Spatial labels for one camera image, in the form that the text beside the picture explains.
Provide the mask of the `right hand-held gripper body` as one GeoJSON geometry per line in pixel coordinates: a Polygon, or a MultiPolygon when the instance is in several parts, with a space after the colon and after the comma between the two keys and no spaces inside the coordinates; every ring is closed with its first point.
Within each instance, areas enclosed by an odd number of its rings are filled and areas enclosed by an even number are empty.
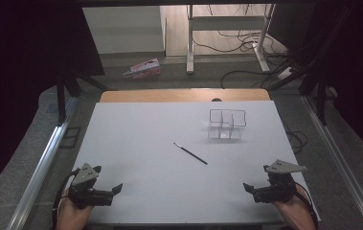
{"type": "Polygon", "coordinates": [[[306,167],[277,159],[267,170],[270,185],[254,189],[253,197],[256,202],[288,202],[296,191],[292,174],[303,172],[306,167]]]}

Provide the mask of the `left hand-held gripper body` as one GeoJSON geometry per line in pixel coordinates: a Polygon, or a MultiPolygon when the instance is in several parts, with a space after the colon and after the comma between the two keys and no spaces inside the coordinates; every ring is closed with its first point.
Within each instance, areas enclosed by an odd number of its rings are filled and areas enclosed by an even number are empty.
{"type": "Polygon", "coordinates": [[[94,167],[84,163],[75,170],[75,176],[69,186],[68,197],[80,209],[86,206],[110,206],[114,194],[112,191],[99,191],[94,188],[99,174],[94,167]]]}

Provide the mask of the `clear acrylic compartment organizer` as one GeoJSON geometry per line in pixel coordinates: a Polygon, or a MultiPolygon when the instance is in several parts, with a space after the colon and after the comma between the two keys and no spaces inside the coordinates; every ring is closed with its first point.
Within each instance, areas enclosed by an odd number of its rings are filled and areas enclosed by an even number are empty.
{"type": "Polygon", "coordinates": [[[241,138],[245,129],[246,111],[236,109],[211,109],[209,113],[208,137],[210,139],[241,138]]]}

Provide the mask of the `thin black pen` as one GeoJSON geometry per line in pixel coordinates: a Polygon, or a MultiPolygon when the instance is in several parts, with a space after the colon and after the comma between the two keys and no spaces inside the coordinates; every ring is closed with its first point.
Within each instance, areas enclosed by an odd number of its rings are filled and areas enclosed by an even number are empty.
{"type": "Polygon", "coordinates": [[[182,147],[181,145],[173,142],[174,145],[176,145],[179,149],[183,150],[184,152],[186,152],[187,154],[189,154],[191,157],[197,159],[198,161],[200,161],[201,163],[208,165],[208,162],[206,162],[205,160],[203,160],[202,158],[198,157],[197,155],[195,155],[194,153],[192,153],[191,151],[189,151],[188,149],[185,149],[184,147],[182,147]]]}

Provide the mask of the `person's right hand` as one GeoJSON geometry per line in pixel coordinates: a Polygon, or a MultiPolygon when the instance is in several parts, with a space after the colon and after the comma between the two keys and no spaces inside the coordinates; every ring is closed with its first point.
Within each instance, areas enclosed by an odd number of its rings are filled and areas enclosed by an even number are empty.
{"type": "Polygon", "coordinates": [[[295,195],[288,202],[274,201],[273,205],[286,222],[312,220],[306,204],[295,195]]]}

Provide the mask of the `white table board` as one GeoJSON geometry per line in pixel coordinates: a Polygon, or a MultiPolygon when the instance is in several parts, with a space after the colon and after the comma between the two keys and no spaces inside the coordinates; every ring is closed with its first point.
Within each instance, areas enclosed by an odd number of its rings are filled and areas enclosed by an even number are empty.
{"type": "Polygon", "coordinates": [[[94,224],[262,224],[282,217],[243,184],[267,186],[263,166],[277,159],[296,160],[271,101],[99,103],[76,164],[102,166],[99,190],[123,185],[111,206],[94,209],[94,224]],[[246,111],[239,140],[208,137],[211,109],[246,111]]]}

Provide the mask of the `black metal stand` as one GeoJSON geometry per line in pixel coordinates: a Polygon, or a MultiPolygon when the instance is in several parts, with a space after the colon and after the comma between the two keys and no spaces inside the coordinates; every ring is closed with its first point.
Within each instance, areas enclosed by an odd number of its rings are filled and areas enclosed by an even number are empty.
{"type": "Polygon", "coordinates": [[[58,109],[58,122],[57,125],[60,127],[67,118],[66,104],[65,104],[65,90],[72,97],[78,97],[81,93],[81,88],[78,83],[78,79],[81,79],[96,88],[100,89],[102,92],[108,91],[109,87],[92,79],[89,76],[84,75],[77,70],[69,70],[66,72],[59,72],[57,74],[57,109],[58,109]]]}
{"type": "Polygon", "coordinates": [[[328,86],[328,70],[326,67],[329,61],[329,52],[332,50],[333,43],[337,40],[337,36],[345,25],[350,12],[351,8],[349,6],[340,4],[332,15],[332,19],[316,35],[317,48],[309,61],[289,74],[285,79],[268,87],[270,91],[278,90],[299,77],[303,77],[303,81],[299,86],[299,92],[301,95],[310,95],[314,89],[317,89],[316,115],[324,126],[327,124],[325,119],[325,103],[328,86]]]}

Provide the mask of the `white power strip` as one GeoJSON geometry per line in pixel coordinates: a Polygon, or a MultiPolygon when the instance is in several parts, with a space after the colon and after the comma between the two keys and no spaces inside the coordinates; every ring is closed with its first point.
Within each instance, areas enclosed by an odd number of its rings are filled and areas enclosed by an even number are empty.
{"type": "Polygon", "coordinates": [[[287,67],[285,68],[280,75],[278,76],[279,80],[283,80],[285,78],[287,78],[290,74],[292,74],[294,72],[294,69],[291,67],[287,67]]]}

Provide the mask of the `wooden table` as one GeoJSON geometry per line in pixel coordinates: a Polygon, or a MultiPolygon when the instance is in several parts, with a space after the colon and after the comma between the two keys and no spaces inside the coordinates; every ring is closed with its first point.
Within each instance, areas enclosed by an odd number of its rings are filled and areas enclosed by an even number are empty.
{"type": "Polygon", "coordinates": [[[106,91],[102,93],[101,103],[173,103],[173,102],[240,102],[269,101],[264,89],[147,89],[106,91]]]}

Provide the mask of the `pink printed box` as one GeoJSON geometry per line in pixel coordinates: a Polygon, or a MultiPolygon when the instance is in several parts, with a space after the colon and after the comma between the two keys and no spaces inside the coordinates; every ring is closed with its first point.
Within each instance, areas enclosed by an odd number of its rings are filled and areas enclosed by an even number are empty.
{"type": "Polygon", "coordinates": [[[161,66],[157,58],[153,58],[134,66],[123,73],[124,78],[143,79],[161,74],[161,66]]]}

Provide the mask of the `black curtain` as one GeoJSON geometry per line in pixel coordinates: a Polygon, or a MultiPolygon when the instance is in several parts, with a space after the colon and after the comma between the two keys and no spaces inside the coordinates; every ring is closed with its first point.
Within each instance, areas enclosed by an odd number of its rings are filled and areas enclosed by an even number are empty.
{"type": "Polygon", "coordinates": [[[335,89],[335,108],[363,140],[363,0],[280,3],[268,33],[309,68],[300,92],[335,89]]]}
{"type": "Polygon", "coordinates": [[[0,0],[0,173],[31,125],[42,92],[59,77],[103,74],[82,7],[0,0]]]}

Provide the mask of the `white cabinet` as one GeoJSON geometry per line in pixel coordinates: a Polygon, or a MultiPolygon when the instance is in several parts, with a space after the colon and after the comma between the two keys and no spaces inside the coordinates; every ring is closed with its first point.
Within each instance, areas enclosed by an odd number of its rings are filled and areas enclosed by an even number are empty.
{"type": "Polygon", "coordinates": [[[163,52],[158,6],[83,8],[100,54],[163,52]]]}

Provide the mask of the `black rectangular floor frame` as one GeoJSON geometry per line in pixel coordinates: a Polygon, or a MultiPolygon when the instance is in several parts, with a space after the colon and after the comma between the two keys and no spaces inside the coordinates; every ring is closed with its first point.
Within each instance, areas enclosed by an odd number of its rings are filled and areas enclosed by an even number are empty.
{"type": "Polygon", "coordinates": [[[81,127],[68,127],[60,141],[59,147],[61,149],[74,149],[77,145],[81,127]]]}

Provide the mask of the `aluminium rail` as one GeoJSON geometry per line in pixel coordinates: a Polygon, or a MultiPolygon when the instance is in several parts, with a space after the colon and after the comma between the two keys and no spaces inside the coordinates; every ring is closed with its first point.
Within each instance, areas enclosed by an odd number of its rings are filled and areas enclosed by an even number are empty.
{"type": "Polygon", "coordinates": [[[7,230],[22,230],[28,216],[34,206],[34,202],[39,194],[42,184],[46,178],[48,170],[50,169],[54,157],[57,153],[57,148],[62,140],[65,130],[74,113],[78,98],[71,97],[68,100],[66,109],[66,117],[62,120],[62,124],[54,128],[52,135],[34,169],[32,177],[21,196],[19,203],[11,217],[7,226],[7,230]]]}
{"type": "Polygon", "coordinates": [[[301,100],[305,105],[307,113],[309,114],[313,124],[318,130],[319,135],[323,139],[333,162],[335,163],[339,173],[344,179],[344,182],[348,187],[350,194],[352,195],[352,199],[354,200],[357,208],[359,209],[363,217],[363,188],[361,187],[360,183],[357,181],[350,166],[346,162],[342,154],[342,151],[338,148],[337,143],[332,137],[328,127],[319,120],[316,114],[316,107],[312,103],[311,99],[307,96],[301,96],[301,100]]]}

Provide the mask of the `white desk frame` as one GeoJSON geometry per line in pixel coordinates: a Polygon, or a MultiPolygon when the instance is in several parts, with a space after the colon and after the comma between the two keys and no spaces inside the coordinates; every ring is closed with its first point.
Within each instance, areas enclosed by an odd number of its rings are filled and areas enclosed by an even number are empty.
{"type": "Polygon", "coordinates": [[[187,73],[194,71],[193,32],[194,31],[260,31],[260,38],[252,45],[258,63],[263,73],[270,71],[263,54],[263,42],[275,5],[271,4],[265,15],[253,16],[194,16],[193,5],[187,6],[188,17],[188,51],[187,73]]]}

